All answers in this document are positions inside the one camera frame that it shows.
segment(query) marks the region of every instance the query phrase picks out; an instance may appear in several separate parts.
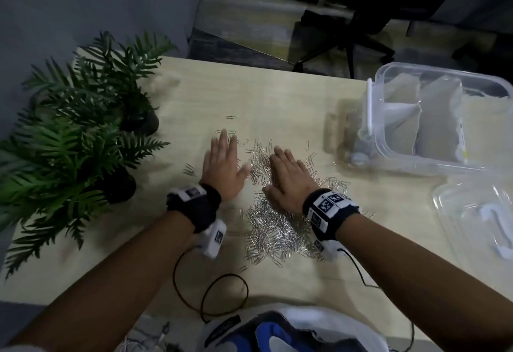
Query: hand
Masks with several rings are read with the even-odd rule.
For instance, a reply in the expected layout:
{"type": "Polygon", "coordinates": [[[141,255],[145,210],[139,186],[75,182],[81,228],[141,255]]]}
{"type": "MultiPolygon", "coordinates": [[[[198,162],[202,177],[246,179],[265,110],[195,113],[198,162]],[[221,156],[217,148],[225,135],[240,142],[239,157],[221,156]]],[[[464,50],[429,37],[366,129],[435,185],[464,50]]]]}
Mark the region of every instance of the hand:
{"type": "Polygon", "coordinates": [[[313,180],[302,161],[296,161],[289,149],[283,153],[276,146],[270,156],[271,167],[277,175],[278,187],[266,186],[262,189],[271,203],[285,211],[303,214],[303,204],[307,197],[320,186],[313,180]]]}
{"type": "Polygon", "coordinates": [[[232,135],[228,146],[228,135],[223,129],[219,141],[213,137],[210,150],[205,153],[200,184],[214,187],[223,201],[232,200],[242,190],[250,171],[249,164],[237,169],[237,136],[232,135]]]}

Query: black plant pot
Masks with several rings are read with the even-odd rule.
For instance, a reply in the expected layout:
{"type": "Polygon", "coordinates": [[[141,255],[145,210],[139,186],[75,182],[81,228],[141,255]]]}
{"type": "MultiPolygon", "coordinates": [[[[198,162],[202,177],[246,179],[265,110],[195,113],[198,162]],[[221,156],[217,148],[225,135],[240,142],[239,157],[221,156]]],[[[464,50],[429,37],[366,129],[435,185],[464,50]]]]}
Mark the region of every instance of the black plant pot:
{"type": "Polygon", "coordinates": [[[125,132],[134,132],[137,135],[149,136],[157,132],[158,124],[158,117],[155,111],[151,110],[144,113],[141,119],[135,121],[124,120],[120,129],[125,132]]]}
{"type": "Polygon", "coordinates": [[[110,204],[115,204],[132,198],[137,183],[125,167],[119,167],[104,175],[102,180],[97,180],[94,187],[103,191],[110,204]]]}

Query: left hand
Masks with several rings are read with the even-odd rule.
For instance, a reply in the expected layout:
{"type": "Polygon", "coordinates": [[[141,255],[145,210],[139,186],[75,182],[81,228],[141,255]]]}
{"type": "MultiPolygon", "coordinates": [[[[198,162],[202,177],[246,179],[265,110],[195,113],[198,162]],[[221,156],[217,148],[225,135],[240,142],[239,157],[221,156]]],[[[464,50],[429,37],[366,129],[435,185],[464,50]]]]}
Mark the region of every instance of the left hand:
{"type": "Polygon", "coordinates": [[[210,150],[205,153],[200,184],[214,187],[223,201],[232,200],[242,190],[250,171],[248,163],[240,170],[237,168],[237,136],[232,135],[228,145],[228,135],[223,129],[219,141],[213,137],[210,150]]]}

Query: right hand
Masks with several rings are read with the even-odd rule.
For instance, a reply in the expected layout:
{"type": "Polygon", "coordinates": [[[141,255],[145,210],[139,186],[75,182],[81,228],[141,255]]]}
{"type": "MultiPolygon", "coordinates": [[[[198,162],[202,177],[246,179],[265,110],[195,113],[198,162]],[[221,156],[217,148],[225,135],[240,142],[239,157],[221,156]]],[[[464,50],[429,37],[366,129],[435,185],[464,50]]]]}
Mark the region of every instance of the right hand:
{"type": "Polygon", "coordinates": [[[303,204],[307,197],[320,188],[313,180],[305,165],[295,160],[289,149],[285,153],[276,146],[274,154],[269,157],[271,167],[277,175],[277,187],[273,185],[262,189],[271,204],[283,210],[303,214],[303,204]]]}

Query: finger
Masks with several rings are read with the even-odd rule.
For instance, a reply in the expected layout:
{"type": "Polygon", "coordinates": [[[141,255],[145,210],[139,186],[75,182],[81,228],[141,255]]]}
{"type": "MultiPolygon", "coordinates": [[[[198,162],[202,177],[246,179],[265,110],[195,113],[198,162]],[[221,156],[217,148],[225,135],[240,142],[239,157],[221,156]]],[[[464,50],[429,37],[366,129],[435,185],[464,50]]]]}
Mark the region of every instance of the finger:
{"type": "Polygon", "coordinates": [[[306,172],[307,174],[310,174],[310,172],[308,172],[308,168],[305,167],[301,160],[298,160],[298,167],[301,168],[301,170],[306,172]]]}
{"type": "Polygon", "coordinates": [[[275,186],[265,186],[262,191],[264,192],[266,198],[272,205],[278,205],[283,208],[283,202],[285,200],[285,195],[282,194],[281,191],[278,190],[275,186]]]}
{"type": "Polygon", "coordinates": [[[228,135],[226,129],[221,130],[221,136],[219,136],[219,151],[217,152],[217,160],[221,161],[226,159],[226,152],[228,151],[228,135]]]}
{"type": "Polygon", "coordinates": [[[271,161],[271,168],[273,168],[278,175],[278,182],[281,183],[288,175],[287,167],[285,167],[285,163],[276,156],[274,153],[269,156],[269,160],[271,161]]]}
{"type": "Polygon", "coordinates": [[[237,173],[237,180],[241,181],[244,185],[244,181],[248,177],[248,175],[251,173],[251,164],[246,163],[244,166],[242,166],[237,173]]]}
{"type": "Polygon", "coordinates": [[[232,135],[232,137],[230,139],[230,145],[228,146],[227,158],[228,158],[228,160],[230,160],[232,162],[237,161],[237,136],[236,135],[232,135]]]}
{"type": "Polygon", "coordinates": [[[290,161],[294,168],[299,168],[298,163],[294,159],[294,156],[292,156],[292,152],[290,151],[290,149],[285,150],[285,157],[288,159],[288,161],[290,161]]]}
{"type": "Polygon", "coordinates": [[[217,142],[217,137],[212,137],[212,141],[210,142],[210,164],[214,164],[217,162],[217,151],[219,149],[219,143],[217,142]]]}
{"type": "Polygon", "coordinates": [[[203,174],[208,171],[210,167],[210,149],[205,152],[205,157],[203,158],[203,174]]]}
{"type": "Polygon", "coordinates": [[[287,170],[292,171],[294,169],[294,167],[292,166],[290,161],[288,161],[287,156],[285,156],[285,154],[283,153],[283,150],[281,148],[279,148],[279,146],[274,147],[274,153],[283,162],[283,164],[285,165],[287,170]]]}

